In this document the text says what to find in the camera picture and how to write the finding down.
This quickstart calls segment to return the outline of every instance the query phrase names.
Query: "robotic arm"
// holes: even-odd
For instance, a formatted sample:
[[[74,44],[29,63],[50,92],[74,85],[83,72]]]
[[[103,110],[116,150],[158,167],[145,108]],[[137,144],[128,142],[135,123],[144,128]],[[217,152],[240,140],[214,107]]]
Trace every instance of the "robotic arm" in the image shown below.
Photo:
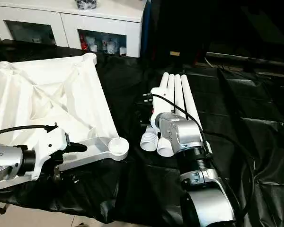
[[[63,162],[63,153],[86,150],[84,145],[71,143],[65,131],[57,126],[32,150],[27,150],[25,145],[0,144],[0,189],[37,180],[42,168],[52,171],[54,180],[58,180],[58,165]]]
[[[179,91],[179,84],[176,84],[179,77],[180,75],[176,75],[175,80],[172,80],[175,81],[174,94],[164,87],[153,88],[151,93],[169,101],[173,100],[174,95],[176,105],[177,102],[181,105],[185,99],[187,111],[199,122],[187,78],[182,76],[183,91]],[[184,224],[188,227],[235,226],[232,205],[212,166],[211,151],[204,148],[206,141],[202,141],[199,126],[196,122],[187,120],[183,114],[172,113],[170,104],[158,96],[153,96],[151,126],[155,133],[161,133],[161,139],[169,141],[172,155],[177,159],[181,185],[186,191],[180,201]]]

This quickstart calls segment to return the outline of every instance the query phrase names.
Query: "floor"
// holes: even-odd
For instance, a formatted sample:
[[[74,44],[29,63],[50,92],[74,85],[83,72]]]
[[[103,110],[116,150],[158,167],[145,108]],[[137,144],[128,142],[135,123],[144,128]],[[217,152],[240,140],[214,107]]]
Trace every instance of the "floor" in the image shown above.
[[[89,227],[143,227],[123,222],[103,224],[92,218],[27,209],[10,205],[4,215],[0,214],[0,227],[75,227],[81,223]]]

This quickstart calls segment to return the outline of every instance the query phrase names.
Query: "black plastic sheet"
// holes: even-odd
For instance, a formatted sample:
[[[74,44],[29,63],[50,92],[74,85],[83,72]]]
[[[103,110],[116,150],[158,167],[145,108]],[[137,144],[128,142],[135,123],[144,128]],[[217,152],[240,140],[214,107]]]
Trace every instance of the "black plastic sheet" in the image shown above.
[[[70,48],[3,42],[0,61],[28,61],[83,54]],[[139,121],[148,107],[142,93],[157,86],[163,72],[147,61],[98,54],[97,71],[120,136],[128,139],[128,157],[101,160],[62,173],[54,183],[43,175],[0,190],[0,202],[88,216],[108,223],[120,220],[148,226],[181,225],[183,193],[174,157],[140,149]],[[186,68],[196,107],[206,131],[240,142],[255,167],[255,196],[244,225],[284,227],[284,78],[269,78],[222,69]],[[248,174],[241,177],[242,155],[224,139],[207,136],[213,157],[242,204],[249,193]]]

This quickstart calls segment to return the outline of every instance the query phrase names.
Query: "black cable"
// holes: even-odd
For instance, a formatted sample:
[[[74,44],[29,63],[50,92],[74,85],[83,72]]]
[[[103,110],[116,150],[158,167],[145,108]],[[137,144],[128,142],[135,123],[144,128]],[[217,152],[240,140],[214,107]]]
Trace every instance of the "black cable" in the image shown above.
[[[162,96],[159,96],[157,94],[152,94],[152,96],[154,97],[158,97],[162,100],[164,100],[165,102],[169,103],[170,105],[173,105],[175,106],[179,111],[183,112],[184,114],[186,114],[192,121],[194,121],[198,128],[199,128],[199,131],[200,131],[200,134],[201,134],[201,137],[202,137],[202,140],[203,140],[203,144],[204,144],[204,148],[207,152],[209,152],[209,148],[207,146],[207,142],[206,142],[206,139],[205,139],[205,135],[204,135],[204,131],[202,130],[201,126],[199,125],[199,123],[197,122],[197,120],[192,116],[190,115],[187,111],[183,110],[181,107],[177,106],[175,103],[172,103],[171,101],[169,101],[168,99],[162,97]],[[222,134],[219,134],[219,133],[215,133],[215,132],[207,132],[207,134],[211,134],[211,135],[214,135],[214,136],[217,136],[217,137],[221,137],[221,138],[224,138],[228,141],[230,141],[231,143],[233,143],[234,145],[237,145],[239,150],[244,154],[243,156],[246,158],[246,155],[247,156],[250,156],[248,151],[242,146],[240,145],[238,142],[235,142],[234,140],[232,140],[231,138],[225,136],[225,135],[222,135]],[[247,214],[250,206],[251,206],[251,201],[253,199],[253,196],[254,196],[254,188],[255,188],[255,179],[254,179],[254,174],[253,174],[253,171],[252,171],[252,168],[251,168],[251,165],[249,164],[248,160],[245,159],[246,161],[246,164],[247,166],[249,167],[249,174],[250,174],[250,181],[251,181],[251,186],[250,186],[250,193],[249,193],[249,196],[248,196],[248,199],[247,199],[247,202],[246,202],[246,205],[245,207],[241,210],[241,212],[239,213],[239,219],[243,219],[244,216]],[[214,166],[214,168],[216,169],[218,175],[220,176],[220,178],[222,179],[223,183],[229,188],[229,191],[232,193],[234,199],[236,200],[236,202],[238,203],[239,207],[240,207],[240,203],[239,203],[239,200],[235,194],[235,192],[233,191],[233,189],[231,188],[231,186],[228,184],[228,181],[222,176],[218,166],[215,164],[215,162],[212,160],[212,165]]]
[[[251,157],[251,155],[249,154],[249,152],[246,150],[245,147],[243,147],[241,144],[239,144],[238,142],[234,141],[233,139],[231,139],[228,136],[225,136],[223,134],[220,133],[216,133],[216,132],[209,132],[209,131],[204,131],[205,134],[208,135],[213,135],[216,137],[220,137],[223,138],[225,140],[228,140],[229,142],[231,142],[233,145],[237,146],[239,148],[239,150],[243,153],[243,157],[245,159],[245,163],[248,167],[248,172],[249,172],[249,178],[250,178],[250,189],[249,189],[249,194],[248,194],[248,198],[246,200],[246,204],[245,207],[242,209],[241,213],[240,213],[240,218],[244,218],[244,216],[247,214],[250,206],[251,206],[251,202],[252,199],[254,197],[254,193],[255,193],[255,177],[254,177],[254,171],[252,170],[252,167],[248,161],[248,159],[246,158]]]
[[[2,129],[0,130],[0,134],[9,132],[9,131],[16,131],[16,130],[22,130],[22,129],[45,129],[48,130],[47,125],[25,125],[25,126],[18,126],[18,127],[12,127],[8,129]]]

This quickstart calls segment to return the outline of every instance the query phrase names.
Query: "black rubber part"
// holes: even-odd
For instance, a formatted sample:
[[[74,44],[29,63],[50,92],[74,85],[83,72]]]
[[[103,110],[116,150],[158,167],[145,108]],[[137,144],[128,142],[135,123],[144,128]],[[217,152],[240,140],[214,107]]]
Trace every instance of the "black rubber part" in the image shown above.
[[[220,221],[220,222],[215,222],[211,223],[207,227],[236,227],[236,222],[235,221]]]
[[[185,227],[200,227],[199,217],[195,205],[188,193],[180,198],[181,213]]]
[[[72,152],[84,152],[87,150],[87,146],[80,143],[70,142],[70,145],[63,150],[63,153],[72,153]]]
[[[194,147],[176,153],[178,168],[181,174],[199,170],[197,160],[204,160],[206,167],[210,168],[211,154],[205,152],[203,147]]]
[[[33,171],[35,168],[36,153],[33,150],[22,150],[22,165],[18,171],[19,176],[23,176],[25,172]]]

